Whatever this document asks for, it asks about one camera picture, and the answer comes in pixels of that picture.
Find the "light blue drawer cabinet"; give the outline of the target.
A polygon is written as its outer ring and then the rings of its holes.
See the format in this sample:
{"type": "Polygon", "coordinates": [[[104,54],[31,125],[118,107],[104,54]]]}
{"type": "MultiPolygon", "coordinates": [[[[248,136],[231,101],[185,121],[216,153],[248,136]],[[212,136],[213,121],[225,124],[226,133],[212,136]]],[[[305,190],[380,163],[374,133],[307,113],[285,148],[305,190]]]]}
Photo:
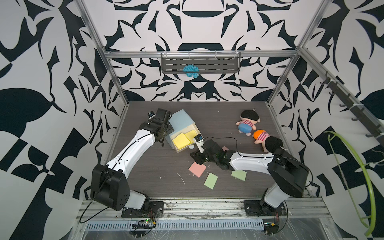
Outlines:
{"type": "Polygon", "coordinates": [[[187,112],[182,109],[182,110],[179,110],[178,112],[174,113],[172,115],[172,118],[170,119],[170,122],[174,128],[174,132],[169,134],[168,136],[166,136],[166,140],[167,142],[169,143],[169,145],[171,146],[172,149],[175,150],[175,148],[173,147],[172,143],[171,143],[171,136],[175,133],[177,133],[178,131],[181,131],[182,129],[194,124],[196,125],[195,121],[187,114],[187,112]]]}

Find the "yellow sticky note pad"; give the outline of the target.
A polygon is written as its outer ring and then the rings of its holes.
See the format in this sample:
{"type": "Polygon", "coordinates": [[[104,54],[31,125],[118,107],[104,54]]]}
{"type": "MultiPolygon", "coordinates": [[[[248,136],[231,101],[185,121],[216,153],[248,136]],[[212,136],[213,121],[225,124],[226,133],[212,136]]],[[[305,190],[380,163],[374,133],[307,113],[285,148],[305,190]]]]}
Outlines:
{"type": "Polygon", "coordinates": [[[180,133],[178,136],[176,136],[173,140],[173,144],[175,145],[176,149],[182,150],[185,147],[188,147],[190,145],[190,141],[187,139],[184,133],[180,133]]]}
{"type": "Polygon", "coordinates": [[[198,133],[195,130],[191,130],[187,133],[185,133],[185,136],[187,139],[193,144],[194,143],[194,137],[196,137],[198,133]]]}

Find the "cream top drawer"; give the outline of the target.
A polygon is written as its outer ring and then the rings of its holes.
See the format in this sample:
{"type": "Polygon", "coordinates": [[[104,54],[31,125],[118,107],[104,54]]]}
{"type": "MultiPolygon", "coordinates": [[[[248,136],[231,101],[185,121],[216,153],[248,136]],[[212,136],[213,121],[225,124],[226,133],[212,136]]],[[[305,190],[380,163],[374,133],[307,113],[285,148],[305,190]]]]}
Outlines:
{"type": "Polygon", "coordinates": [[[192,124],[171,136],[171,143],[177,153],[194,144],[194,137],[200,134],[196,125],[192,124]]]}

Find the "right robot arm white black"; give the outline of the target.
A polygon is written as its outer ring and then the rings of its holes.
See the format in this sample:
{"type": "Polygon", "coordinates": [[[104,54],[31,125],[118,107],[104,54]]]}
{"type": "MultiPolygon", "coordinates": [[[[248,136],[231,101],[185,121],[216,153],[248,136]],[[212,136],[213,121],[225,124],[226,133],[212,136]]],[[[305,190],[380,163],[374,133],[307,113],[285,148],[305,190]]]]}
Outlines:
{"type": "Polygon", "coordinates": [[[271,176],[275,183],[263,194],[259,203],[261,211],[275,211],[288,198],[304,195],[310,169],[284,149],[266,154],[225,151],[218,143],[205,140],[201,135],[194,137],[194,144],[198,149],[191,157],[199,165],[210,162],[226,171],[253,171],[271,176]]]}

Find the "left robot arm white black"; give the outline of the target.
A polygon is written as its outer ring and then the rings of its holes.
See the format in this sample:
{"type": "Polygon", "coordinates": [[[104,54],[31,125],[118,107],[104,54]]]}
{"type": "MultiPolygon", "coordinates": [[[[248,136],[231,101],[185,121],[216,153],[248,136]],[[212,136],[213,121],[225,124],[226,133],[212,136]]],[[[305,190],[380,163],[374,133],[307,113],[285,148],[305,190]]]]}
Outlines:
{"type": "Polygon", "coordinates": [[[170,119],[172,113],[158,109],[148,113],[133,139],[107,164],[98,164],[92,171],[91,198],[108,208],[145,210],[148,197],[129,187],[128,178],[142,155],[156,142],[164,145],[164,139],[174,131],[170,119]]]}

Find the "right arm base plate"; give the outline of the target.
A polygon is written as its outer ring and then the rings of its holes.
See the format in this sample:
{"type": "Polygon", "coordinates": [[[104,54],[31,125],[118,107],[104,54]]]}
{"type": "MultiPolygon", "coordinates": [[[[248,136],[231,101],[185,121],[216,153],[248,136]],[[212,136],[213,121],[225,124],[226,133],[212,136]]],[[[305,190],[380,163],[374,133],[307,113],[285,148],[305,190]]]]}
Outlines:
{"type": "Polygon", "coordinates": [[[277,208],[269,206],[262,200],[244,200],[243,203],[247,217],[275,217],[286,212],[285,202],[282,202],[277,208]]]}

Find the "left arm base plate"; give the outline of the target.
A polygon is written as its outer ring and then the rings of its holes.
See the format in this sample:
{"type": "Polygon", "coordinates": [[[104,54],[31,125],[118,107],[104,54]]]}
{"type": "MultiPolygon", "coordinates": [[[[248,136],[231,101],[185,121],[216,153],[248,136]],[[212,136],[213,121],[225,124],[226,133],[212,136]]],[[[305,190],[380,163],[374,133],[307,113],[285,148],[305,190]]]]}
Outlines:
{"type": "Polygon", "coordinates": [[[161,217],[164,212],[163,201],[146,201],[141,209],[136,210],[133,208],[124,207],[122,210],[122,219],[135,219],[135,218],[148,218],[148,217],[161,217]]]}

